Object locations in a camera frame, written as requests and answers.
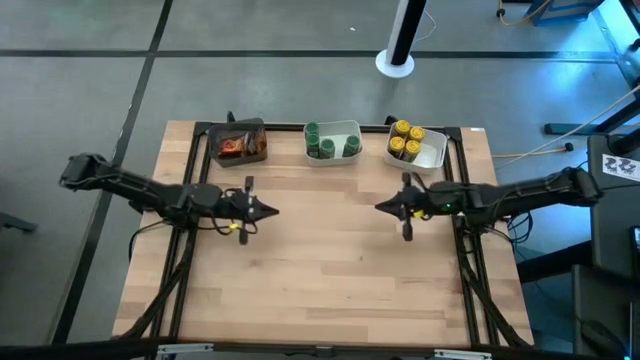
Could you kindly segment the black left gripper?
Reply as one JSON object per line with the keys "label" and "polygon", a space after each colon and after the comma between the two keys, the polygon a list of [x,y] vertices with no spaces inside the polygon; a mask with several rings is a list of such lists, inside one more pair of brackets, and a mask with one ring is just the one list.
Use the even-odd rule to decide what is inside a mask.
{"label": "black left gripper", "polygon": [[229,188],[223,191],[224,199],[238,212],[235,219],[240,221],[239,243],[241,245],[247,245],[249,242],[249,235],[256,233],[255,221],[258,222],[279,214],[278,209],[255,199],[254,208],[258,213],[255,215],[254,220],[252,197],[253,186],[254,177],[247,176],[242,188]]}

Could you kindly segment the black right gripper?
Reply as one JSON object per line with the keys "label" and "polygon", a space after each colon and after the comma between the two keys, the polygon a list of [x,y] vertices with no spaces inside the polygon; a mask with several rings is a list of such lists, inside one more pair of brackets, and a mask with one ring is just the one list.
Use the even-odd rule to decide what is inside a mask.
{"label": "black right gripper", "polygon": [[[434,201],[431,194],[441,189],[442,181],[431,183],[427,186],[420,175],[416,172],[403,172],[402,190],[399,195],[396,194],[388,200],[378,203],[376,210],[398,217],[402,222],[402,237],[405,241],[413,240],[413,227],[411,220],[414,217],[429,220],[436,214]],[[400,196],[400,212],[395,207],[399,203]]]}

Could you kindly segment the white plastic bin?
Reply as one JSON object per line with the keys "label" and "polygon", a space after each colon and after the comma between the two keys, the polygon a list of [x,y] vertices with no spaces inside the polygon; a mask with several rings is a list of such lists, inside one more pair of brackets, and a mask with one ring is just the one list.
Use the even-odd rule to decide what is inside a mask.
{"label": "white plastic bin", "polygon": [[[353,121],[353,120],[334,121],[334,122],[318,123],[318,125],[319,125],[318,136],[320,138],[320,141],[325,138],[330,138],[334,141],[335,148],[336,148],[335,157],[333,159],[322,160],[320,158],[319,159],[310,158],[306,153],[306,158],[310,166],[321,167],[321,166],[346,165],[346,164],[354,163],[357,161],[362,151],[363,144],[362,144],[360,126],[356,121]],[[346,138],[349,135],[357,135],[360,137],[361,149],[357,155],[353,157],[343,158],[342,157],[343,146]],[[305,133],[304,133],[304,143],[305,143],[305,151],[306,151]]]}
{"label": "white plastic bin", "polygon": [[426,135],[420,142],[421,152],[412,163],[408,163],[402,161],[401,158],[396,159],[388,153],[389,139],[394,136],[391,125],[384,153],[385,163],[407,172],[416,172],[424,175],[431,174],[441,168],[444,164],[444,157],[448,147],[448,138],[442,133],[424,129],[426,130]]}

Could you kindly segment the dark grey plastic bin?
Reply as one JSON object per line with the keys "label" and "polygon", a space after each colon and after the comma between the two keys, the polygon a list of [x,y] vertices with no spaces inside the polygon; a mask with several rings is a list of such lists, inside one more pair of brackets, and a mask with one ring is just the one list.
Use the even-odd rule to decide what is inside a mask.
{"label": "dark grey plastic bin", "polygon": [[251,118],[245,120],[237,120],[234,123],[224,123],[224,124],[216,124],[213,125],[209,131],[209,140],[210,140],[210,156],[213,160],[215,160],[221,167],[233,167],[239,166],[249,163],[255,163],[264,161],[268,157],[268,142],[266,150],[253,156],[248,157],[240,157],[240,158],[230,158],[230,159],[221,159],[217,156],[218,153],[218,145],[222,139],[236,137],[236,136],[244,136],[246,132],[249,131],[260,131],[264,130],[266,132],[266,128],[264,125],[264,121],[260,118]]}

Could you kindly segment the black white pole round base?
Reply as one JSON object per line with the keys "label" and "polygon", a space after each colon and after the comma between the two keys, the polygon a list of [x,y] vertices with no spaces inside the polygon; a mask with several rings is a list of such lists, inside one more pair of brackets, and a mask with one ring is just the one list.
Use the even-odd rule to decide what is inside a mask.
{"label": "black white pole round base", "polygon": [[399,0],[387,47],[375,58],[377,70],[392,79],[409,76],[415,61],[411,50],[429,0]]}

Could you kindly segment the black stand base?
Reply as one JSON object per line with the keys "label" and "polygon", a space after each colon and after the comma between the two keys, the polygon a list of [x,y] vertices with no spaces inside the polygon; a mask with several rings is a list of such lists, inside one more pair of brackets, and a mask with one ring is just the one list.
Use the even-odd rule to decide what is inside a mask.
{"label": "black stand base", "polygon": [[613,115],[599,123],[576,125],[568,123],[547,123],[543,126],[546,135],[577,135],[590,136],[593,134],[608,134],[629,122],[640,114],[640,98],[616,111]]}

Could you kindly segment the black side table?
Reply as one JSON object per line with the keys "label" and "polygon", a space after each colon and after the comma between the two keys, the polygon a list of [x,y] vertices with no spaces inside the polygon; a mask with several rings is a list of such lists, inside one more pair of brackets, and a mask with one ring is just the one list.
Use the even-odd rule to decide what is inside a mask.
{"label": "black side table", "polygon": [[602,172],[602,155],[609,154],[640,161],[640,148],[615,155],[610,145],[616,139],[606,135],[588,138],[588,168],[598,188],[604,192],[591,208],[593,263],[596,267],[632,278],[635,274],[634,229],[640,227],[640,182]]}

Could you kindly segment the white printed sticker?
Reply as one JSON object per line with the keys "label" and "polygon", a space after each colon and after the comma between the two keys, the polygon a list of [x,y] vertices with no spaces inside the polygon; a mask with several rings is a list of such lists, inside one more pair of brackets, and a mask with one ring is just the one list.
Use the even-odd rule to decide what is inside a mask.
{"label": "white printed sticker", "polygon": [[640,161],[603,154],[602,172],[607,175],[640,182]]}

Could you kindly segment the black equipment case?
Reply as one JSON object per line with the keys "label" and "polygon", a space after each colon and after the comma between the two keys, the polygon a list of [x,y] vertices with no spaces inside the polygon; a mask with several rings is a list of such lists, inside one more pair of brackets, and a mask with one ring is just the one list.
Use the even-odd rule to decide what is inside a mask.
{"label": "black equipment case", "polygon": [[571,269],[573,352],[640,360],[640,282],[599,269]]}

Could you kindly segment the black foreground beam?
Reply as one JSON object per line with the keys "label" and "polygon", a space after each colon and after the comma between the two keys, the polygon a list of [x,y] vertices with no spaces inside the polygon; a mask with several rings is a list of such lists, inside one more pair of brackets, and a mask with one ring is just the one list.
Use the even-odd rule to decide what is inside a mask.
{"label": "black foreground beam", "polygon": [[[38,346],[0,346],[0,360],[129,360],[156,355],[162,344],[177,343],[169,337],[114,338],[104,341],[49,344]],[[388,356],[433,357],[435,349],[469,350],[492,354],[493,360],[607,360],[584,355],[539,350],[531,347],[472,345],[446,347],[374,347],[349,345],[281,345],[214,342],[213,352],[276,353],[333,358],[340,355],[385,354]]]}

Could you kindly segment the dark grey stand foot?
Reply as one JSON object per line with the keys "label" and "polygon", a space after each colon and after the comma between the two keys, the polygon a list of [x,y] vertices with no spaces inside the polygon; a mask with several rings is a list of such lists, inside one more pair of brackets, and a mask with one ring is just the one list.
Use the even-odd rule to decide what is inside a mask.
{"label": "dark grey stand foot", "polygon": [[28,222],[8,213],[0,212],[0,230],[16,229],[24,233],[33,233],[38,228],[36,223]]}

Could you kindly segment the blue metal cart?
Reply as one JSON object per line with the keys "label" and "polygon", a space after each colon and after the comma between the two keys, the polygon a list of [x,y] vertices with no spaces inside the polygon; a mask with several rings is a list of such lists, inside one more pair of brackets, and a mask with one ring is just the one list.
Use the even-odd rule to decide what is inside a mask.
{"label": "blue metal cart", "polygon": [[535,26],[565,25],[588,19],[604,0],[532,0],[527,15]]}

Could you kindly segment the black metal table frame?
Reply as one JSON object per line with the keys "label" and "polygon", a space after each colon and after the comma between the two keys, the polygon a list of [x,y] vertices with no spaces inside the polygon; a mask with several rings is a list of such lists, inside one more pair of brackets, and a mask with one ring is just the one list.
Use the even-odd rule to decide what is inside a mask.
{"label": "black metal table frame", "polygon": [[204,223],[196,235],[183,297],[171,297],[161,330],[185,342],[392,348],[471,343],[468,310],[448,217],[415,221],[405,241],[400,223],[377,204],[401,186],[384,162],[388,130],[367,126],[354,164],[311,167],[292,124],[268,128],[268,157],[223,168],[204,159],[193,121],[167,124],[155,166],[160,181],[194,174],[223,188],[252,177],[258,198],[277,215],[247,245]]}

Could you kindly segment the silver metal bracket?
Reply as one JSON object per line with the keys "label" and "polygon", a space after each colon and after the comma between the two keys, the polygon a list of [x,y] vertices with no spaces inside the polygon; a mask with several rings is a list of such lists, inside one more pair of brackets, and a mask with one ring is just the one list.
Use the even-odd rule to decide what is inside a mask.
{"label": "silver metal bracket", "polygon": [[213,343],[162,344],[157,348],[156,355],[163,359],[175,360],[179,354],[213,352]]}
{"label": "silver metal bracket", "polygon": [[432,360],[493,360],[492,354],[469,350],[435,349]]}

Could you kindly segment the silver aluminium frame leg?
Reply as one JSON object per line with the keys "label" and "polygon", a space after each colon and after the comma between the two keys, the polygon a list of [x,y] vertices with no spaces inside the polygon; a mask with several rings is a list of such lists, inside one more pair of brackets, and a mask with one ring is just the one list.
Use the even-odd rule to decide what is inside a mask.
{"label": "silver aluminium frame leg", "polygon": [[633,0],[604,0],[593,13],[624,79],[640,84],[640,10]]}

